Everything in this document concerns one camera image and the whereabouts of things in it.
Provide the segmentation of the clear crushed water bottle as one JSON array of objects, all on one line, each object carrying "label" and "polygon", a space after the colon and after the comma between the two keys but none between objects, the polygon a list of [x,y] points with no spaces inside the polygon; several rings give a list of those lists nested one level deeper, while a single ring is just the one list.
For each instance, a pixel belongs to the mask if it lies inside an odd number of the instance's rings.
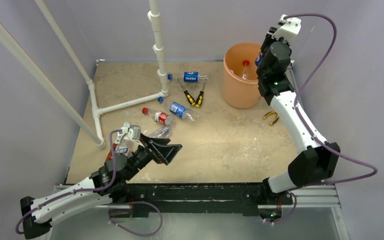
[{"label": "clear crushed water bottle", "polygon": [[168,139],[172,135],[172,130],[169,126],[162,126],[148,135],[149,138]]}]

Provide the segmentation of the small red cap bottle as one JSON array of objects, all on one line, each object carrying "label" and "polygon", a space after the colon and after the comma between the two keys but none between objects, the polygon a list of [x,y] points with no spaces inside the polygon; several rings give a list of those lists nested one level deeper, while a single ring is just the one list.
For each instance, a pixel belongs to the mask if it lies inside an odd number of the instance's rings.
[{"label": "small red cap bottle", "polygon": [[172,115],[169,115],[163,111],[144,107],[142,109],[142,113],[146,116],[151,117],[155,123],[158,123],[163,126],[172,126],[175,122],[175,119]]}]

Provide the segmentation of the large red label bottle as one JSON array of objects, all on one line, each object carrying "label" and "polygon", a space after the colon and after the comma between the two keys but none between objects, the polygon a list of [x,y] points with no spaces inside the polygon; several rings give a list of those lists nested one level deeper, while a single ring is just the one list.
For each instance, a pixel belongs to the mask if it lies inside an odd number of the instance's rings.
[{"label": "large red label bottle", "polygon": [[241,73],[241,78],[243,80],[251,80],[251,65],[249,60],[243,60],[242,61],[242,73]]}]

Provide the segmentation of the small blue label bottle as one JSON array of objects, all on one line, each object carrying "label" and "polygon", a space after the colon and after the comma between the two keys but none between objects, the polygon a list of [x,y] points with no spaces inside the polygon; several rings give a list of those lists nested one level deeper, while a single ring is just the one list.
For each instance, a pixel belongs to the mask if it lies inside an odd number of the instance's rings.
[{"label": "small blue label bottle", "polygon": [[123,154],[127,157],[131,157],[134,154],[134,143],[128,138],[123,138],[115,147],[114,152],[116,154]]}]

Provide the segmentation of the pepsi bottle blue label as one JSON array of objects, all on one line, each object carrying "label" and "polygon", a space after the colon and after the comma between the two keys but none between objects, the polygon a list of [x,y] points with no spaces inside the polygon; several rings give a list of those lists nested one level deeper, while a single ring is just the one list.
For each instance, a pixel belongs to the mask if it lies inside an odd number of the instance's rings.
[{"label": "pepsi bottle blue label", "polygon": [[165,110],[182,119],[186,123],[194,124],[199,119],[199,115],[196,112],[167,97],[160,96],[157,101]]},{"label": "pepsi bottle blue label", "polygon": [[260,52],[260,53],[258,54],[258,56],[255,58],[255,60],[254,60],[254,63],[255,63],[255,65],[256,65],[257,67],[260,65],[260,62],[261,62],[262,58],[263,58],[263,54]]},{"label": "pepsi bottle blue label", "polygon": [[208,74],[197,71],[185,71],[181,73],[168,73],[167,79],[170,81],[179,80],[185,83],[199,83],[208,80],[210,77]]}]

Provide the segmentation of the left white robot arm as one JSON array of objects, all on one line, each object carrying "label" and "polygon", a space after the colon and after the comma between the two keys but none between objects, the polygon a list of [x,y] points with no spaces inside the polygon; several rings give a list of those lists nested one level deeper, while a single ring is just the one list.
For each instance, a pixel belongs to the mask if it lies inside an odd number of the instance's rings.
[{"label": "left white robot arm", "polygon": [[60,221],[85,210],[126,203],[130,197],[128,181],[151,161],[170,164],[183,147],[170,144],[168,138],[152,138],[140,132],[133,134],[131,141],[138,145],[132,156],[116,153],[116,144],[111,142],[110,159],[79,183],[46,197],[22,198],[22,217],[16,224],[16,233],[27,240],[35,239],[47,234]]}]

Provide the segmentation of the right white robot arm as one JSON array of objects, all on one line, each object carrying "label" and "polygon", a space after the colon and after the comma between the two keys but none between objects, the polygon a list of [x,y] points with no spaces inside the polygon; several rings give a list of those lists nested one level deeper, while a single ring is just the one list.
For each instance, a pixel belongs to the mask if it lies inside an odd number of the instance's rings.
[{"label": "right white robot arm", "polygon": [[268,204],[278,200],[281,193],[332,177],[339,157],[329,149],[340,151],[337,143],[329,143],[323,136],[316,141],[316,128],[305,113],[297,112],[301,105],[286,75],[292,50],[284,36],[275,36],[277,30],[269,29],[256,59],[258,90],[283,120],[298,155],[285,172],[263,180],[260,196]]}]

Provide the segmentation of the orange plastic bin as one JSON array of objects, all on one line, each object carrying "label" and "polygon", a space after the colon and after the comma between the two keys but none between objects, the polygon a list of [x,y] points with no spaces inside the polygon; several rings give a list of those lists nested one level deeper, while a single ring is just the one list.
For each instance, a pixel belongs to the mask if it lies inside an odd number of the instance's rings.
[{"label": "orange plastic bin", "polygon": [[[234,108],[251,108],[261,98],[255,65],[260,47],[261,45],[256,42],[241,42],[230,47],[223,57],[222,97]],[[244,60],[250,61],[251,80],[243,80],[241,77]]]}]

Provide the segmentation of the left yellow black screwdriver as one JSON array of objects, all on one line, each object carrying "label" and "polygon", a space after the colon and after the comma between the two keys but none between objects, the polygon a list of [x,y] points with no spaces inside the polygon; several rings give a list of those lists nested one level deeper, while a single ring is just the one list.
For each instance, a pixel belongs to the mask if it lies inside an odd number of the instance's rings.
[{"label": "left yellow black screwdriver", "polygon": [[188,92],[188,90],[184,87],[184,85],[180,82],[180,80],[178,79],[177,82],[179,83],[180,87],[182,88],[183,90],[183,93],[186,97],[186,100],[187,102],[191,105],[191,106],[195,106],[196,105],[196,102],[195,102],[195,99],[192,97],[192,95]]}]

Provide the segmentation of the yellow black screwdriver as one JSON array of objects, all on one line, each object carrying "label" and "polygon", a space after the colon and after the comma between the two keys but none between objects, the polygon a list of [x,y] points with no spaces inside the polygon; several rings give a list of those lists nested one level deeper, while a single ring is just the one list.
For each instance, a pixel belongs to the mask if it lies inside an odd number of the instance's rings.
[{"label": "yellow black screwdriver", "polygon": [[184,87],[184,85],[180,82],[180,80],[178,79],[177,82],[179,83],[180,87],[182,88],[183,90],[183,93],[186,97],[186,100],[187,102],[191,105],[191,106],[195,106],[196,105],[196,102],[195,102],[195,99],[192,97],[192,95],[188,92],[188,90]]},{"label": "yellow black screwdriver", "polygon": [[195,107],[197,107],[197,108],[199,108],[202,105],[202,103],[203,103],[206,84],[207,84],[206,82],[203,83],[202,88],[201,88],[201,90],[199,92],[199,95],[196,98]]}]

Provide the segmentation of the right yellow black screwdriver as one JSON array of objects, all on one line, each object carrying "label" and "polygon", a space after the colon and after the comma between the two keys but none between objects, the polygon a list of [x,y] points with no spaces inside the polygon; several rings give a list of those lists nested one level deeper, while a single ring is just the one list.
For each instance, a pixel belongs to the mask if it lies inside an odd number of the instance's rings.
[{"label": "right yellow black screwdriver", "polygon": [[199,95],[196,98],[195,107],[197,107],[197,108],[199,108],[202,105],[202,103],[203,103],[206,84],[207,84],[206,82],[203,83],[202,88],[201,88],[201,90],[199,92]]}]

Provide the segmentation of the red handled adjustable wrench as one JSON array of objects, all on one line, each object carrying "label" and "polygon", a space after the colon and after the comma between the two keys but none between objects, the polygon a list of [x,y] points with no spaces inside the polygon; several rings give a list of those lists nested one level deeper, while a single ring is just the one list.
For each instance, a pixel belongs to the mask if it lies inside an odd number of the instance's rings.
[{"label": "red handled adjustable wrench", "polygon": [[112,159],[113,157],[113,153],[115,152],[117,146],[120,144],[120,142],[122,141],[122,138],[123,138],[123,134],[122,133],[117,133],[117,136],[115,138],[115,141],[113,142],[112,146],[110,147],[110,150],[106,156],[106,159],[105,159],[105,162],[108,162]]}]

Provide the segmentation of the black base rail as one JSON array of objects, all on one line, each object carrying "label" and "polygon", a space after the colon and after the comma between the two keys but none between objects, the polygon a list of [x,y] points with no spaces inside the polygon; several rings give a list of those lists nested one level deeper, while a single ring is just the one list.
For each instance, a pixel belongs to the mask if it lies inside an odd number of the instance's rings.
[{"label": "black base rail", "polygon": [[129,199],[147,205],[132,208],[134,217],[150,213],[242,214],[258,216],[259,206],[276,206],[280,196],[264,189],[261,182],[227,183],[130,183]]}]

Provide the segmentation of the white PVC pipe frame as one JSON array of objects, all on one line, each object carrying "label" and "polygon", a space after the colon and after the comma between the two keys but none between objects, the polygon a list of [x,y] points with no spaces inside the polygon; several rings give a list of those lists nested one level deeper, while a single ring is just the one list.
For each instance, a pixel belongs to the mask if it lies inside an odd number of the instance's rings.
[{"label": "white PVC pipe frame", "polygon": [[155,44],[152,49],[155,52],[158,70],[157,75],[161,84],[161,91],[155,94],[147,95],[144,97],[136,98],[130,101],[125,101],[119,104],[111,105],[108,107],[100,108],[97,103],[96,86],[93,80],[90,78],[86,69],[83,67],[80,59],[77,57],[72,46],[68,42],[55,18],[51,14],[50,10],[42,0],[35,1],[39,10],[47,20],[51,29],[65,48],[66,52],[70,56],[71,60],[75,64],[76,68],[82,75],[89,90],[89,96],[91,100],[92,118],[94,121],[95,129],[91,129],[83,118],[77,113],[77,111],[69,104],[69,102],[63,97],[63,95],[57,90],[50,79],[35,63],[35,61],[29,56],[24,48],[18,43],[18,41],[11,35],[6,27],[0,22],[0,42],[12,53],[12,55],[30,72],[30,74],[37,80],[37,82],[53,97],[53,99],[65,110],[65,112],[77,123],[77,125],[91,138],[99,149],[104,149],[106,146],[100,117],[105,113],[110,113],[116,110],[121,110],[127,107],[135,106],[141,103],[155,100],[159,97],[166,97],[169,95],[169,86],[167,80],[167,71],[165,67],[165,54],[163,47],[163,34],[161,13],[159,10],[159,4],[156,0],[149,1],[150,10],[147,13],[147,18],[151,23]]}]

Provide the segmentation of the aluminium frame rail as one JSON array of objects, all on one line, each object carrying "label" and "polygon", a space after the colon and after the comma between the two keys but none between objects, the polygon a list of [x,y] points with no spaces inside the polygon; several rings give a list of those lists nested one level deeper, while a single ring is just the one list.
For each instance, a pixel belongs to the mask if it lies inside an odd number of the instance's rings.
[{"label": "aluminium frame rail", "polygon": [[[277,100],[277,113],[280,115],[296,146],[297,157],[303,157],[305,152],[310,153],[321,150],[327,153],[327,160],[333,157],[332,163],[333,167],[335,167],[338,156],[325,149],[316,141],[320,140],[324,144],[327,143],[326,138],[318,132],[302,109],[297,99],[297,91],[282,92],[277,97]],[[281,203],[284,209],[294,209],[296,207],[333,208],[340,205],[336,187],[325,182],[326,176],[320,181],[316,180],[314,183],[298,183],[297,180],[292,180],[291,175],[295,170],[295,167],[292,167],[293,164],[294,162],[292,161],[288,166],[287,172],[282,174],[289,187],[286,193],[286,200],[283,200]]]}]

